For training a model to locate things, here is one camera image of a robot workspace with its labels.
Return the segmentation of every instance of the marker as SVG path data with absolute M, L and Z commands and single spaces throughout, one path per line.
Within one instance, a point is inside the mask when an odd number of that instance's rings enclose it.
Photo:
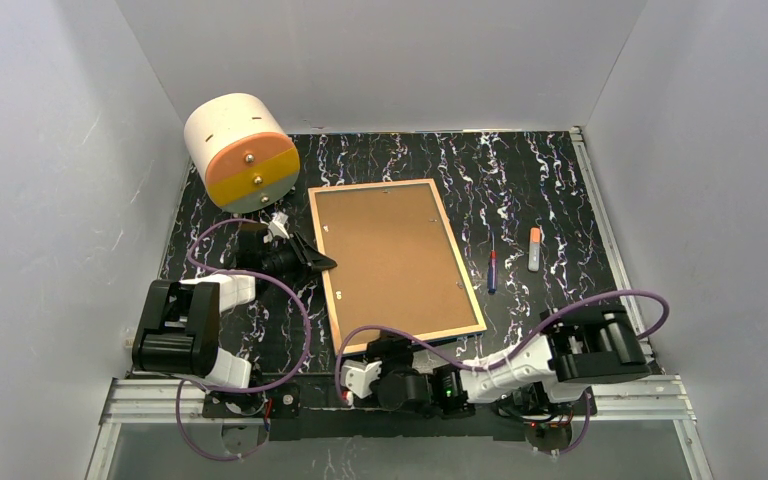
M 496 293 L 496 236 L 490 232 L 490 267 L 487 271 L 487 293 Z
M 528 269 L 532 272 L 540 270 L 540 229 L 532 227 L 531 238 L 528 242 Z

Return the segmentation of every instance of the wooden frame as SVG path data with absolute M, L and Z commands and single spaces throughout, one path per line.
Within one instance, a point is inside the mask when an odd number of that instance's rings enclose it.
M 316 188 L 308 189 L 308 197 L 310 198 L 310 209 L 311 209 L 311 214 L 313 215 L 313 229 L 316 235 L 317 249 L 322 254 L 327 255 L 326 245 L 325 245 L 325 236 L 323 235 L 322 222 L 320 221 L 319 210 L 316 203 L 316 194 L 323 193 L 323 192 L 333 193 L 335 190 L 346 191 L 346 190 L 359 190 L 359 189 L 379 189 L 379 188 L 398 187 L 398 186 L 405 186 L 405 185 L 428 185 L 429 186 L 434 198 L 434 202 L 436 203 L 437 210 L 440 214 L 440 218 L 444 220 L 442 223 L 445 229 L 446 237 L 448 238 L 449 246 L 452 250 L 452 254 L 457 263 L 457 270 L 460 274 L 461 281 L 463 282 L 463 287 L 466 290 L 469 304 L 472 307 L 472 311 L 474 313 L 474 317 L 476 320 L 475 325 L 424 333 L 424 334 L 417 335 L 417 337 L 420 338 L 421 340 L 439 340 L 442 338 L 457 337 L 462 335 L 483 332 L 487 330 L 487 326 L 484 321 L 484 315 L 482 314 L 481 307 L 478 305 L 478 300 L 475 297 L 475 292 L 472 288 L 472 282 L 470 281 L 469 273 L 467 272 L 466 266 L 464 265 L 463 258 L 461 257 L 461 252 L 458 249 L 458 243 L 457 243 L 457 240 L 455 239 L 455 235 L 452 232 L 451 226 L 449 225 L 448 216 L 446 215 L 446 210 L 443 206 L 443 201 L 440 198 L 440 193 L 437 191 L 437 186 L 435 185 L 434 180 L 432 179 L 406 180 L 406 181 L 398 181 L 398 182 L 363 183 L 363 184 L 356 184 L 356 185 L 342 185 L 337 187 L 316 187 Z M 338 322 L 338 317 L 337 317 L 337 304 L 335 301 L 335 291 L 331 284 L 331 275 L 328 271 L 325 271 L 322 273 L 322 278 L 325 284 L 325 301 L 328 309 L 329 322 L 331 324 L 331 335 L 334 339 L 334 348 L 339 349 L 340 345 L 342 345 L 343 343 L 343 332 L 340 331 L 340 324 Z M 365 350 L 366 350 L 365 345 L 348 345 L 346 346 L 344 353 L 354 354 L 354 353 L 361 353 Z

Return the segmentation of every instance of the glass panel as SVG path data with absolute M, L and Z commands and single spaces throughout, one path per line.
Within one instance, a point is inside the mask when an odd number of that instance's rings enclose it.
M 194 440 L 224 451 L 218 425 L 190 425 Z M 243 451 L 257 429 L 226 430 L 225 443 Z M 220 463 L 193 453 L 175 425 L 123 425 L 112 479 L 689 479 L 671 421 L 597 421 L 584 442 L 558 460 L 526 443 L 489 438 L 329 438 L 273 442 L 243 462 Z

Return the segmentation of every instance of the cable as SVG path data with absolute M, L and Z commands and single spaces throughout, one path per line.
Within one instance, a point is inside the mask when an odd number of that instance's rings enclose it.
M 575 447 L 579 446 L 581 441 L 584 440 L 584 436 L 587 435 L 587 430 L 590 428 L 590 394 L 585 391 L 583 394 L 581 394 L 581 396 L 584 397 L 584 425 L 581 426 L 581 433 L 578 434 L 578 438 L 576 438 L 574 442 L 570 443 L 567 448 L 557 450 L 558 455 L 569 453 L 573 451 Z
M 496 412 L 496 415 L 499 415 L 502 418 L 508 418 L 511 420 L 517 420 L 520 422 L 526 422 L 526 423 L 549 423 L 552 420 L 557 417 L 557 415 L 550 414 L 549 412 L 542 412 L 544 415 L 547 415 L 543 418 L 530 418 L 528 415 L 523 415 L 520 412 L 517 412 L 511 408 L 511 405 L 505 405 L 504 403 L 497 403 L 496 408 L 498 411 Z
M 241 413 L 239 413 L 238 415 L 240 415 L 241 417 L 253 417 L 253 416 L 257 415 L 258 413 L 262 412 L 262 411 L 263 411 L 263 408 L 264 408 L 264 407 L 266 407 L 266 405 L 267 405 L 267 404 L 268 404 L 270 401 L 272 401 L 272 400 L 271 400 L 271 399 L 267 399 L 267 398 L 266 398 L 266 395 L 264 394 L 264 396 L 263 396 L 263 401 L 262 401 L 262 402 L 260 402 L 260 406 L 259 406 L 259 407 L 257 407 L 257 410 L 255 410 L 255 411 L 253 411 L 253 412 L 251 412 L 251 413 L 242 413 L 242 412 L 241 412 Z
M 219 269 L 215 267 L 211 267 L 209 265 L 206 265 L 202 262 L 199 262 L 195 258 L 195 250 L 196 248 L 201 244 L 201 242 L 211 233 L 213 233 L 216 229 L 223 225 L 227 225 L 229 223 L 258 223 L 254 220 L 248 220 L 245 218 L 232 218 L 228 220 L 223 220 L 221 222 L 218 222 L 214 225 L 212 225 L 210 228 L 205 230 L 201 235 L 196 238 L 196 241 L 193 243 L 193 245 L 187 249 L 187 261 L 189 261 L 191 264 L 195 265 L 198 268 L 201 268 L 202 270 L 209 272 L 209 273 L 225 273 L 229 275 L 248 275 L 254 278 L 259 278 L 261 280 L 266 280 L 267 282 L 277 286 L 281 290 L 283 290 L 287 295 L 290 296 L 290 300 L 292 300 L 297 307 L 299 307 L 299 311 L 302 314 L 302 321 L 304 322 L 304 329 L 305 329 L 305 342 L 304 342 L 304 348 L 302 349 L 302 354 L 299 356 L 298 362 L 296 362 L 296 365 L 293 366 L 293 368 L 287 372 L 286 375 L 279 378 L 278 380 L 275 380 L 272 383 L 261 385 L 259 387 L 252 387 L 252 388 L 231 388 L 231 387 L 221 387 L 221 386 L 205 386 L 198 384 L 196 382 L 192 382 L 195 385 L 198 385 L 202 390 L 213 390 L 217 392 L 225 392 L 225 393 L 260 393 L 265 392 L 267 390 L 271 390 L 275 387 L 278 387 L 280 385 L 283 385 L 287 383 L 293 376 L 301 370 L 302 366 L 304 365 L 305 360 L 307 360 L 307 357 L 310 356 L 310 340 L 311 340 L 311 326 L 310 326 L 310 317 L 307 312 L 307 308 L 305 308 L 304 303 L 302 302 L 301 298 L 299 298 L 298 295 L 296 295 L 296 292 L 294 292 L 290 287 L 288 287 L 284 282 L 278 280 L 275 277 L 259 273 L 259 272 L 250 272 L 248 270 L 228 270 L 228 269 Z M 238 460 L 241 458 L 248 457 L 249 455 L 255 453 L 258 451 L 263 445 L 266 444 L 266 442 L 269 440 L 269 422 L 268 422 L 268 416 L 269 413 L 272 410 L 272 400 L 269 400 L 269 405 L 267 406 L 266 414 L 264 415 L 263 422 L 264 422 L 264 428 L 267 432 L 267 438 L 264 440 L 263 443 L 257 445 L 252 450 L 249 450 L 246 453 L 238 454 L 232 457 L 226 457 L 226 456 L 219 456 L 219 455 L 213 455 L 212 453 L 208 453 L 204 450 L 202 450 L 198 445 L 193 442 L 193 440 L 187 435 L 186 430 L 184 429 L 184 425 L 181 422 L 181 390 L 184 388 L 184 382 L 186 380 L 182 380 L 180 384 L 178 384 L 178 393 L 175 395 L 175 421 L 178 424 L 178 431 L 181 433 L 181 438 L 184 439 L 184 442 L 187 443 L 187 445 L 197 454 L 201 455 L 204 458 L 207 458 L 209 460 L 214 460 L 217 462 L 231 462 L 234 460 Z
M 572 417 L 574 417 L 574 416 L 575 416 L 575 411 L 570 409 L 569 417 L 567 418 L 567 421 L 563 423 L 563 426 L 566 427 L 567 425 L 569 425 L 570 422 L 572 422 Z
M 214 455 L 210 452 L 206 452 L 202 450 L 201 447 L 196 445 L 193 439 L 190 438 L 189 435 L 187 435 L 187 430 L 184 428 L 184 423 L 181 421 L 181 391 L 184 389 L 184 383 L 186 382 L 187 380 L 181 380 L 181 383 L 178 384 L 178 391 L 175 393 L 175 423 L 178 424 L 178 432 L 181 434 L 181 438 L 184 439 L 184 442 L 186 442 L 187 445 L 189 445 L 192 451 L 198 453 L 199 455 L 201 455 L 202 457 L 208 460 L 213 460 L 216 462 L 233 462 L 234 460 L 239 460 L 243 458 L 241 454 L 227 457 L 227 456 Z
M 217 222 L 213 224 L 210 228 L 204 231 L 201 235 L 196 238 L 196 241 L 193 243 L 193 245 L 187 249 L 187 261 L 191 264 L 195 265 L 198 268 L 201 268 L 202 270 L 209 272 L 209 273 L 223 273 L 227 275 L 248 275 L 250 277 L 259 278 L 261 280 L 266 280 L 267 282 L 275 285 L 276 287 L 283 290 L 287 295 L 290 296 L 290 300 L 293 301 L 293 303 L 296 304 L 297 307 L 299 307 L 299 310 L 302 313 L 302 321 L 304 322 L 304 328 L 305 328 L 305 343 L 304 343 L 304 349 L 302 350 L 301 356 L 299 356 L 299 360 L 296 362 L 295 366 L 293 366 L 292 369 L 290 369 L 289 372 L 287 372 L 286 375 L 279 378 L 278 380 L 275 380 L 272 383 L 261 385 L 259 387 L 251 387 L 251 388 L 232 388 L 232 387 L 220 387 L 220 386 L 213 386 L 211 385 L 209 388 L 210 390 L 216 391 L 216 392 L 225 392 L 225 393 L 260 393 L 265 392 L 266 390 L 271 390 L 275 387 L 278 387 L 280 385 L 283 385 L 287 383 L 293 376 L 301 370 L 302 366 L 304 365 L 305 360 L 307 360 L 307 357 L 310 356 L 310 339 L 311 339 L 311 327 L 310 327 L 310 317 L 307 313 L 307 308 L 305 308 L 304 303 L 302 303 L 302 300 L 299 298 L 298 295 L 296 295 L 296 292 L 294 292 L 290 287 L 288 287 L 284 282 L 281 280 L 278 280 L 275 277 L 266 275 L 264 273 L 260 272 L 251 272 L 248 270 L 227 270 L 227 269 L 221 269 L 216 267 L 211 267 L 209 265 L 206 265 L 202 262 L 199 262 L 195 258 L 195 250 L 196 247 L 198 247 L 201 242 L 207 238 L 208 235 L 213 233 L 216 229 L 223 225 L 228 225 L 229 223 L 259 223 L 255 222 L 254 220 L 249 220 L 247 218 L 230 218 L 228 220 L 223 220 L 221 222 Z
M 420 340 L 407 332 L 403 332 L 395 328 L 385 327 L 383 325 L 367 325 L 363 327 L 358 327 L 352 330 L 348 335 L 346 335 L 346 337 L 343 339 L 342 344 L 340 345 L 339 351 L 337 352 L 337 359 L 334 367 L 334 388 L 337 390 L 337 398 L 343 398 L 343 392 L 340 387 L 340 365 L 343 363 L 343 352 L 345 352 L 346 347 L 349 345 L 349 342 L 351 341 L 351 339 L 354 338 L 355 335 L 357 335 L 360 332 L 364 332 L 366 330 L 379 330 L 381 332 L 388 332 L 395 335 L 399 335 L 401 337 L 407 338 L 408 340 L 412 341 L 417 345 L 420 345 L 421 347 L 425 348 L 426 350 L 430 351 L 431 353 L 437 355 L 438 357 L 442 358 L 446 362 L 454 365 L 455 367 L 461 370 L 469 370 L 472 372 L 479 372 L 479 371 L 489 372 L 499 367 L 508 365 L 510 362 L 510 359 L 515 357 L 517 354 L 519 354 L 519 352 L 521 352 L 522 349 L 524 349 L 528 345 L 528 343 L 531 342 L 532 339 L 534 339 L 534 337 L 536 337 L 540 332 L 545 330 L 547 327 L 549 327 L 553 323 L 560 320 L 564 315 L 568 315 L 582 307 L 591 305 L 593 303 L 598 303 L 605 300 L 613 300 L 613 299 L 616 299 L 619 297 L 625 297 L 625 296 L 651 298 L 657 301 L 658 303 L 660 303 L 661 307 L 663 308 L 663 312 L 661 313 L 661 318 L 659 318 L 658 321 L 655 322 L 655 324 L 651 328 L 649 328 L 648 330 L 638 335 L 637 336 L 638 339 L 646 338 L 649 335 L 652 335 L 653 333 L 658 331 L 664 325 L 664 322 L 666 322 L 667 317 L 669 317 L 670 315 L 669 303 L 667 303 L 667 300 L 664 297 L 658 295 L 657 293 L 649 292 L 646 290 L 637 290 L 637 289 L 616 290 L 613 292 L 600 293 L 598 295 L 593 295 L 592 297 L 584 298 L 575 303 L 571 303 L 566 307 L 558 310 L 557 312 L 549 315 L 545 320 L 537 324 L 536 327 L 529 330 L 525 338 L 523 338 L 522 341 L 520 341 L 513 349 L 511 349 L 510 352 L 508 352 L 500 360 L 494 363 L 491 363 L 490 365 L 481 365 L 481 366 L 467 365 L 461 362 L 460 360 L 458 360 L 457 358 L 449 355 L 448 353 L 430 345 L 428 342 Z
M 269 433 L 269 414 L 272 413 L 272 399 L 269 399 L 269 405 L 266 406 L 266 413 L 263 414 L 263 428 Z

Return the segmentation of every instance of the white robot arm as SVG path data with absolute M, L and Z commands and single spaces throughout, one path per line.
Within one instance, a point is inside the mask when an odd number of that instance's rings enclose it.
M 202 385 L 248 387 L 251 363 L 219 347 L 219 314 L 254 297 L 254 278 L 247 275 L 155 280 L 132 350 L 134 366 Z
M 421 374 L 410 365 L 414 348 L 406 339 L 385 335 L 368 345 L 366 362 L 345 361 L 340 383 L 348 388 L 349 401 L 457 418 L 474 412 L 475 404 L 493 403 L 506 393 L 537 386 L 531 389 L 539 397 L 536 403 L 551 411 L 552 405 L 577 401 L 592 384 L 651 374 L 620 305 L 582 308 L 519 351 L 511 346 L 458 367 L 438 367 L 431 374 Z M 496 368 L 488 371 L 494 364 Z M 521 413 L 536 413 L 528 410 Z

